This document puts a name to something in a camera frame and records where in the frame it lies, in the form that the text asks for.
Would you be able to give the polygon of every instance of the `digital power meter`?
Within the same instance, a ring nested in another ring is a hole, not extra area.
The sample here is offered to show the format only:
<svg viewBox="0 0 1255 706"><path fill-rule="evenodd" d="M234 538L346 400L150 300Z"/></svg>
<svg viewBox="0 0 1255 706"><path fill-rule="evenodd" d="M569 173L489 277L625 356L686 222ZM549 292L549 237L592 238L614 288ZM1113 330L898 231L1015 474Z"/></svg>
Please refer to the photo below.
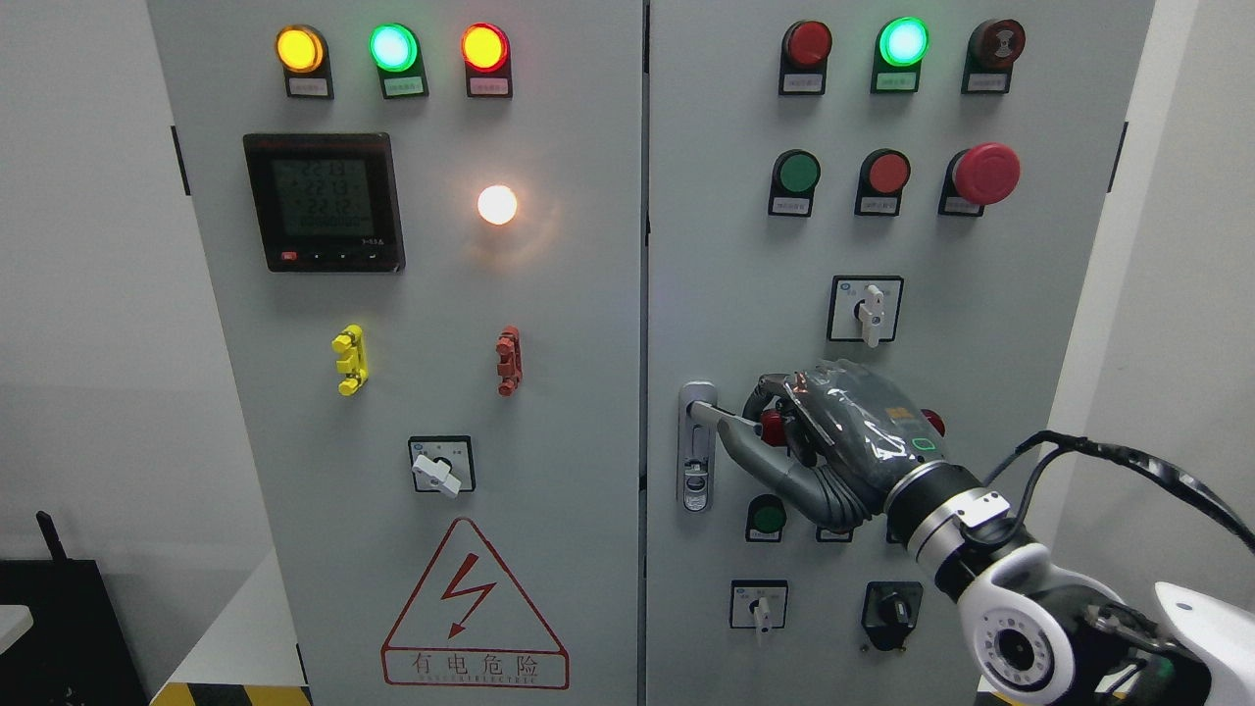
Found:
<svg viewBox="0 0 1255 706"><path fill-rule="evenodd" d="M243 152L271 271L405 266L388 133L246 134Z"/></svg>

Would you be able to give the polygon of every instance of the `black antenna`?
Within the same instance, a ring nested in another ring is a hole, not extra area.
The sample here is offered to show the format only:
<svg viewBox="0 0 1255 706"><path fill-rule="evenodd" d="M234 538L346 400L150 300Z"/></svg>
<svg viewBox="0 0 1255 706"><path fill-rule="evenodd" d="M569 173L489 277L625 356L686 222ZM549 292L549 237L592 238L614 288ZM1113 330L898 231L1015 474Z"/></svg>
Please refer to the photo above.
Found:
<svg viewBox="0 0 1255 706"><path fill-rule="evenodd" d="M53 556L53 562L69 562L65 548L61 547L61 538L56 535L53 517L40 510L35 513L35 522L39 523L39 532L44 534L44 543L48 544L48 553Z"/></svg>

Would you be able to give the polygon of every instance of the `warning sign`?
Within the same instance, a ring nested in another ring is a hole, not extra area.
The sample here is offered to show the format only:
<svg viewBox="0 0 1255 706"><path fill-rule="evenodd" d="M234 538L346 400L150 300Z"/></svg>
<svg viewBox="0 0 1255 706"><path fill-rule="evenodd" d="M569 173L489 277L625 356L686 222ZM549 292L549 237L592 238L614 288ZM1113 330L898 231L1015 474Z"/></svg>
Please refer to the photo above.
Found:
<svg viewBox="0 0 1255 706"><path fill-rule="evenodd" d="M571 660L469 518L444 533L380 650L393 686L567 688Z"/></svg>

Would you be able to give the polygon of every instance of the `lightning bolt symbol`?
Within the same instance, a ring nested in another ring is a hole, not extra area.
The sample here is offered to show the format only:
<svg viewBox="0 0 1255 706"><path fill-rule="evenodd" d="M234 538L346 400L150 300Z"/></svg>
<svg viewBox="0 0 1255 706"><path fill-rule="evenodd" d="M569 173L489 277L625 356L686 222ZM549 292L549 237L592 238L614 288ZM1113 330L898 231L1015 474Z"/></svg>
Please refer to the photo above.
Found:
<svg viewBox="0 0 1255 706"><path fill-rule="evenodd" d="M449 598L457 598L459 596L468 596L471 593L478 593L479 594L479 598L476 598L474 603L471 604L471 609L467 611L467 614L462 616L461 621L458 621L458 622L453 623L452 626L449 626L449 640L453 640L454 637L458 636L458 633L461 633L462 631L467 630L463 626L463 623L466 623L467 618L471 617L471 613L474 613L476 608L478 608L479 604L483 603L483 599L488 598L488 594L492 593L492 589L497 588L497 583L493 582L493 583L486 583L483 586L476 586L476 587L472 587L472 588L463 588L461 591L457 589L458 584L462 583L462 579L464 579L467 577L467 574L471 573L471 569L474 568L474 564L478 561L479 561L479 556L478 554L471 554L471 553L468 553L467 558L462 561L462 568L458 569L458 573L453 574L453 581L449 582L448 588L444 589L444 594L441 596L441 601L448 601Z"/></svg>

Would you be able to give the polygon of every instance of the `red push button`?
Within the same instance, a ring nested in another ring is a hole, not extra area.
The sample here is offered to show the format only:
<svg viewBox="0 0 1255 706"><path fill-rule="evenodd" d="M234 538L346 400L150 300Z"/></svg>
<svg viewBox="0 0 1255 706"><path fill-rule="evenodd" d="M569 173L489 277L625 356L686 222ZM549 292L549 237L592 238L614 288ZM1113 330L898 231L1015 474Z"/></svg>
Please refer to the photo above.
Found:
<svg viewBox="0 0 1255 706"><path fill-rule="evenodd" d="M878 193L896 193L911 178L911 164L897 152L886 152L867 169L867 183Z"/></svg>
<svg viewBox="0 0 1255 706"><path fill-rule="evenodd" d="M1019 183L1019 157L1000 142L985 142L968 149L954 167L954 187L978 206L998 203Z"/></svg>
<svg viewBox="0 0 1255 706"><path fill-rule="evenodd" d="M832 33L817 20L802 20L784 35L784 55L799 69L814 68L832 51Z"/></svg>
<svg viewBox="0 0 1255 706"><path fill-rule="evenodd" d="M989 20L971 33L968 49L986 69L1009 69L1024 53L1024 26L1015 20Z"/></svg>

